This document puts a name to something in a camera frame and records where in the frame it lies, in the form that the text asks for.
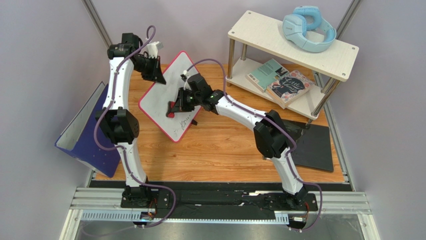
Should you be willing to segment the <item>pink-framed whiteboard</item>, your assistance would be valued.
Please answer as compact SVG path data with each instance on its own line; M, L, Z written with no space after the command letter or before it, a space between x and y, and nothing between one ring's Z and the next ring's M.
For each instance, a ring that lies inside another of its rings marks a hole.
M196 106L191 112L178 112L167 117L169 102L176 101L179 88L185 84L180 75L192 65L187 52L179 52L163 71L166 84L153 83L138 102L139 109L175 143L182 139L201 109Z

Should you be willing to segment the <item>red heart-shaped eraser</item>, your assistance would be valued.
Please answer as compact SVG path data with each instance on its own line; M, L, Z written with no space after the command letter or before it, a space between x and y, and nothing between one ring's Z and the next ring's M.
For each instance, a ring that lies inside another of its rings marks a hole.
M175 104L176 103L174 101L168 102L166 117L171 118L171 119L175 117Z

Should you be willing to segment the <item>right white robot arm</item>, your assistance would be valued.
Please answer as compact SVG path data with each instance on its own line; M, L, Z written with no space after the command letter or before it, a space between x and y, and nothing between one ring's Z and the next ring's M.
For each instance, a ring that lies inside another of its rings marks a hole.
M167 106L166 116L173 118L176 113L189 113L201 106L205 111L228 117L253 131L257 150L270 159L277 170L283 192L289 205L301 205L308 194L302 183L290 154L291 138L275 110L260 111L233 99L222 90L212 90L205 78L197 73L181 74L184 86L178 89L175 101Z

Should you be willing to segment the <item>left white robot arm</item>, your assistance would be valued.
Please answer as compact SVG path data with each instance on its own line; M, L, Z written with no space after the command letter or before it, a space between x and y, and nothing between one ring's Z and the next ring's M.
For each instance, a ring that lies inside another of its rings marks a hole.
M125 168L125 187L121 207L147 208L154 202L148 178L144 172L137 147L140 126L129 110L129 88L133 71L146 81L166 84L161 70L160 41L147 34L143 42L133 33L122 34L121 42L107 50L110 77L105 102L95 114L93 137L103 150L116 150Z

